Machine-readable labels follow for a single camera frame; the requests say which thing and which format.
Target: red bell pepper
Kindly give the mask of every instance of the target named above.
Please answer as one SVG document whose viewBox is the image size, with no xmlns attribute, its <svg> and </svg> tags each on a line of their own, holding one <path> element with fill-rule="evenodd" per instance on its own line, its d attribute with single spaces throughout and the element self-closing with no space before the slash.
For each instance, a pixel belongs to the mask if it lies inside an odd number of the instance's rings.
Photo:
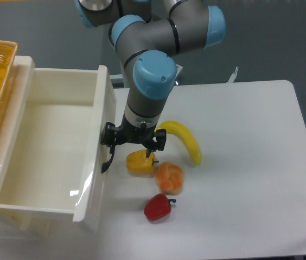
<svg viewBox="0 0 306 260">
<path fill-rule="evenodd" d="M 176 199 L 168 199 L 164 194 L 155 195 L 147 203 L 143 210 L 148 220 L 157 220 L 171 212 L 170 202 L 176 203 Z"/>
</svg>

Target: blue joint cap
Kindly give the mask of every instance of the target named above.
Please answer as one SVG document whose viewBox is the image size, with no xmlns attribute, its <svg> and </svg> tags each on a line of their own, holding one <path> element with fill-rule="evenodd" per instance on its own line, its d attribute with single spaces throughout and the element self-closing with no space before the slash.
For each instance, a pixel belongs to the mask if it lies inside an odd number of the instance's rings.
<svg viewBox="0 0 306 260">
<path fill-rule="evenodd" d="M 223 41 L 225 37 L 225 19 L 218 6 L 208 6 L 208 30 L 204 48 Z"/>
<path fill-rule="evenodd" d="M 118 19 L 118 21 L 116 21 L 116 23 L 112 28 L 112 33 L 111 33 L 115 49 L 117 49 L 117 40 L 120 37 L 120 34 L 125 30 L 126 27 L 136 22 L 146 23 L 141 17 L 137 15 L 126 15 Z"/>
<path fill-rule="evenodd" d="M 148 50 L 136 60 L 132 76 L 137 89 L 144 96 L 164 99 L 174 87 L 176 74 L 176 63 L 166 53 Z"/>
<path fill-rule="evenodd" d="M 79 13 L 79 16 L 81 17 L 81 20 L 83 22 L 83 25 L 87 28 L 92 28 L 92 27 L 96 27 L 94 26 L 89 20 L 88 18 L 85 16 L 81 4 L 79 3 L 79 0 L 75 0 L 75 5 L 77 7 L 77 11 Z"/>
</svg>

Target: robotic arm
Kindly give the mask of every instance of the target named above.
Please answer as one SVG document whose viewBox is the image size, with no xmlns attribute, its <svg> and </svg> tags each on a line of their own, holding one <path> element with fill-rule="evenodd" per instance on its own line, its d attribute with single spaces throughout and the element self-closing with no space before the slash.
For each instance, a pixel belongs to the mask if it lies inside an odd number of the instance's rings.
<svg viewBox="0 0 306 260">
<path fill-rule="evenodd" d="M 76 0 L 85 25 L 115 22 L 110 40 L 130 84 L 122 123 L 107 122 L 101 144 L 110 148 L 111 165 L 116 145 L 142 144 L 146 156 L 164 150 L 165 129 L 155 132 L 177 73 L 170 56 L 206 48 L 225 37 L 225 19 L 217 6 L 201 0 L 165 0 L 169 18 L 151 21 L 151 3 L 146 0 Z"/>
</svg>

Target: bell pepper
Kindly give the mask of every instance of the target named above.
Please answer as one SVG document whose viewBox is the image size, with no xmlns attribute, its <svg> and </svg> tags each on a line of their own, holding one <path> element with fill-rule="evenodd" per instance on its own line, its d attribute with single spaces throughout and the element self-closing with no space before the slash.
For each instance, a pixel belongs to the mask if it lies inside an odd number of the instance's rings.
<svg viewBox="0 0 306 260">
<path fill-rule="evenodd" d="M 170 202 L 176 203 L 176 199 L 168 199 L 164 194 L 155 195 L 147 203 L 143 210 L 148 220 L 157 220 L 171 212 Z"/>
<path fill-rule="evenodd" d="M 126 157 L 126 168 L 129 172 L 135 174 L 151 174 L 154 173 L 155 163 L 157 162 L 154 153 L 151 153 L 147 158 L 146 150 L 140 150 L 130 153 Z"/>
<path fill-rule="evenodd" d="M 183 189 L 183 170 L 173 163 L 163 162 L 154 177 L 164 194 L 176 195 Z"/>
</svg>

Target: black object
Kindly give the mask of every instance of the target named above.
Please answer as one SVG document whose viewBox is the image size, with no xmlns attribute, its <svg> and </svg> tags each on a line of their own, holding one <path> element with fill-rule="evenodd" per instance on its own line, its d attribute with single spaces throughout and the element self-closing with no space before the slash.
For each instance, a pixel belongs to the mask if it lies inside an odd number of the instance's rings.
<svg viewBox="0 0 306 260">
<path fill-rule="evenodd" d="M 159 129 L 154 132 L 155 126 L 147 128 L 146 123 L 142 123 L 141 127 L 135 127 L 123 117 L 122 124 L 116 127 L 113 123 L 107 122 L 101 133 L 101 144 L 110 148 L 111 159 L 104 162 L 101 167 L 101 173 L 107 171 L 110 167 L 116 145 L 122 145 L 126 142 L 132 144 L 142 144 L 146 147 L 146 157 L 156 150 L 164 150 L 166 143 L 166 130 Z"/>
</svg>

